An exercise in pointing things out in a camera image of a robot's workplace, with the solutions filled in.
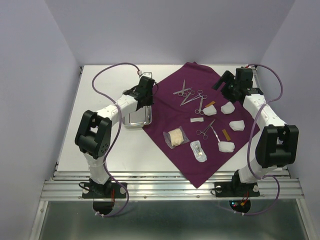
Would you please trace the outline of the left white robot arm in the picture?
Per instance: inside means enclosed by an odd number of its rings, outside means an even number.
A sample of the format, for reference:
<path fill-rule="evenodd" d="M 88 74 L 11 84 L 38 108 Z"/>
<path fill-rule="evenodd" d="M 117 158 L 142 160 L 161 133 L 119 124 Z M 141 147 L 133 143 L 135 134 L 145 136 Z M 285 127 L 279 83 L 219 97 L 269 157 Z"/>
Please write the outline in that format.
<path fill-rule="evenodd" d="M 155 84 L 154 79 L 141 76 L 138 85 L 124 91 L 113 104 L 83 113 L 74 142 L 84 154 L 90 172 L 86 191 L 100 197 L 111 193 L 111 177 L 105 170 L 104 156 L 111 149 L 112 127 L 129 114 L 151 106 Z"/>

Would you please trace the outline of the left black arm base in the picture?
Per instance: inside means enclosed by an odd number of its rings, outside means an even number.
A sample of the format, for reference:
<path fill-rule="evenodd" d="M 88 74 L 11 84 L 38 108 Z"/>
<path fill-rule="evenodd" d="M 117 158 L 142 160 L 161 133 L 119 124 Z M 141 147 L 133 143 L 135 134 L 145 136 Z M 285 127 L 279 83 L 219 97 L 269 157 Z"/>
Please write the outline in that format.
<path fill-rule="evenodd" d="M 82 189 L 83 199 L 125 199 L 127 183 L 121 184 L 122 186 L 112 182 L 111 179 L 108 179 L 105 184 L 98 184 L 90 178 L 89 182 L 81 181 L 78 186 Z"/>

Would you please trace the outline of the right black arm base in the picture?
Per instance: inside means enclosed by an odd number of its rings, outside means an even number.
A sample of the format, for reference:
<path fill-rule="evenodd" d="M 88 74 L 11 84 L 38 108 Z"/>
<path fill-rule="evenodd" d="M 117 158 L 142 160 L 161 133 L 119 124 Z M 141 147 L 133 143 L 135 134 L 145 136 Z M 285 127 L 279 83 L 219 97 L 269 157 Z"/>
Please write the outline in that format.
<path fill-rule="evenodd" d="M 237 170 L 231 178 L 231 181 L 217 181 L 214 188 L 210 190 L 212 195 L 217 198 L 236 198 L 236 197 L 259 197 L 259 187 L 256 182 L 242 183 L 240 181 L 239 171 Z"/>

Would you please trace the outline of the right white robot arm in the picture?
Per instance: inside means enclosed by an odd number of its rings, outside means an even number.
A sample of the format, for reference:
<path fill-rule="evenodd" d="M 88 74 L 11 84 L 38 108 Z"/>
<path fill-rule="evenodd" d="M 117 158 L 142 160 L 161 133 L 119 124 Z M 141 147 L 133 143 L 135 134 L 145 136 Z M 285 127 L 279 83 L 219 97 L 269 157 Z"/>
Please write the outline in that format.
<path fill-rule="evenodd" d="M 253 86 L 251 68 L 241 67 L 235 74 L 225 71 L 212 87 L 220 90 L 231 103 L 240 102 L 253 118 L 253 127 L 259 127 L 261 135 L 253 159 L 238 169 L 231 181 L 215 182 L 211 190 L 218 198 L 258 197 L 257 182 L 274 169 L 293 164 L 296 159 L 299 129 L 288 125 L 272 110 L 263 92 Z"/>

